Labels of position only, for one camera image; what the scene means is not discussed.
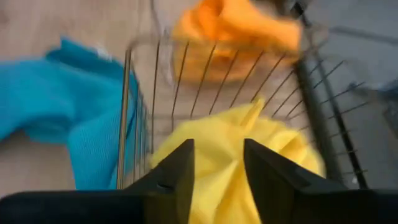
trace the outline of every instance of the orange cloth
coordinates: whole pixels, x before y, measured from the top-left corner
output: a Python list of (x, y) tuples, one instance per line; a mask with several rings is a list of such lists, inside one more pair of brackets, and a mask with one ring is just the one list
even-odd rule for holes
[[(191, 40), (188, 46), (182, 80), (201, 80), (212, 48), (206, 81), (220, 82), (239, 48), (227, 81), (244, 78), (261, 51), (298, 52), (302, 28), (290, 19), (274, 19), (259, 12), (249, 0), (204, 0), (196, 8), (183, 13), (173, 30), (173, 38)], [(253, 47), (240, 49), (242, 45)], [(180, 76), (186, 44), (175, 45), (174, 70)]]

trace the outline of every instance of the cloth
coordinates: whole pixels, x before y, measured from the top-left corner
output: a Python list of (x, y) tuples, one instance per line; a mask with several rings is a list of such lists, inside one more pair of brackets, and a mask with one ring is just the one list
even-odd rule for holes
[(298, 131), (259, 118), (264, 100), (181, 124), (155, 152), (155, 167), (186, 139), (195, 141), (190, 223), (260, 223), (244, 171), (244, 139), (251, 138), (324, 176), (320, 155)]
[[(1, 62), (0, 140), (23, 129), (33, 140), (66, 144), (78, 190), (115, 189), (122, 82), (117, 61), (67, 39), (44, 58)], [(128, 124), (135, 111), (129, 99)]]
[[(272, 65), (283, 52), (290, 55), (284, 62), (295, 62), (298, 57), (292, 55), (300, 50), (301, 35), (299, 22), (261, 13), (250, 0), (202, 0), (183, 13), (172, 32), (180, 41), (174, 46), (175, 76), (185, 82), (200, 82), (210, 60), (206, 81), (222, 82), (227, 73), (226, 81), (241, 80), (262, 51)], [(181, 40), (191, 40), (188, 51)]]

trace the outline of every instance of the blue cloth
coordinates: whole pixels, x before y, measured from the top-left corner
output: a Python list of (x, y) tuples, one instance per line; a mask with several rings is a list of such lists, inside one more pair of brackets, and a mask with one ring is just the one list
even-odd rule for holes
[[(128, 127), (137, 94), (130, 77)], [(66, 144), (77, 189), (114, 189), (122, 84), (121, 64), (67, 39), (44, 58), (2, 62), (0, 140), (23, 129), (33, 140)], [(129, 154), (134, 137), (127, 137)]]

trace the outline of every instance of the beige floor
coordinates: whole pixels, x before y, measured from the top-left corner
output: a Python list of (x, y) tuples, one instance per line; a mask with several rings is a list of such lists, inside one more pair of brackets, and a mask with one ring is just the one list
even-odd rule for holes
[[(156, 1), (158, 4), (156, 10), (161, 20), (160, 29), (169, 29), (183, 9), (192, 6), (195, 1)], [(149, 1), (0, 0), (0, 60), (39, 56), (49, 48), (56, 46), (61, 35), (69, 36), (85, 45), (106, 48), (116, 58), (123, 60), (124, 49), (131, 39), (142, 34), (155, 33), (155, 23), (150, 14)], [(154, 52), (155, 47), (153, 45), (148, 48), (142, 47), (143, 52), (146, 52), (147, 49)], [(150, 101), (153, 97), (154, 54), (140, 54), (140, 50), (138, 50), (133, 57), (134, 63), (138, 64), (137, 75), (141, 81), (144, 97)], [(281, 69), (280, 73), (286, 75), (286, 69)], [(264, 86), (265, 90), (261, 92), (263, 95), (270, 96), (285, 76), (276, 75), (275, 77)], [(248, 83), (256, 85), (259, 81), (255, 78)], [(281, 95), (284, 97), (296, 87), (295, 80), (287, 83), (286, 88), (281, 89)], [(252, 89), (249, 86), (243, 92), (248, 92), (250, 95)], [(201, 109), (204, 108), (203, 111), (208, 109), (204, 106), (209, 105), (206, 96), (213, 97), (214, 93), (214, 91), (205, 91), (204, 95), (198, 99), (197, 115), (202, 116), (207, 113), (202, 113)], [(177, 112), (186, 109), (185, 103), (190, 94), (182, 97), (177, 105)], [(174, 89), (167, 82), (165, 75), (160, 74), (156, 99), (159, 105), (156, 109), (161, 108), (162, 111), (166, 111), (166, 115), (170, 114), (169, 109), (172, 105), (173, 95)], [(229, 95), (228, 88), (224, 96), (231, 99), (232, 95)], [(237, 102), (242, 103), (247, 100), (248, 97), (243, 94)], [(275, 110), (282, 100), (283, 98), (275, 99), (269, 106)], [(298, 95), (292, 97), (287, 102), (288, 107), (281, 112), (285, 111), (284, 113), (286, 113), (290, 110), (289, 107), (293, 107), (298, 100)], [(224, 104), (220, 104), (216, 111), (222, 109), (225, 109)], [(161, 115), (163, 114), (160, 114), (157, 120), (160, 126), (155, 128), (165, 133), (170, 131), (170, 120), (163, 119), (164, 117), (162, 118)], [(302, 119), (296, 126), (302, 126), (301, 123)], [(156, 144), (163, 138), (164, 136), (160, 135)], [(23, 133), (13, 134), (9, 139), (0, 142), (0, 180), (5, 183), (0, 184), (0, 197), (22, 190), (74, 188), (72, 169), (65, 146), (50, 146), (31, 142)]]

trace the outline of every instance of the yellow cloth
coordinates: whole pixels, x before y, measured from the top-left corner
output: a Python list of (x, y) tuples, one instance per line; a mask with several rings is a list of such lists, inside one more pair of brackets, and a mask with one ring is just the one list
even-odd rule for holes
[(186, 139), (195, 140), (195, 185), (190, 223), (260, 223), (244, 171), (243, 144), (251, 138), (324, 176), (321, 157), (298, 132), (258, 118), (264, 100), (181, 124), (152, 157), (155, 167)]
[[(238, 46), (251, 45), (256, 48), (240, 49), (235, 66), (226, 81), (243, 79), (256, 58), (264, 50), (296, 53), (300, 48), (302, 28), (291, 19), (275, 19), (260, 13), (250, 0), (203, 0), (194, 9), (183, 13), (175, 26), (172, 36), (177, 40), (193, 41), (187, 51), (182, 80), (199, 82), (215, 44), (207, 82), (220, 82), (227, 74)], [(175, 76), (180, 76), (185, 43), (174, 45)], [(297, 57), (285, 59), (294, 62)]]

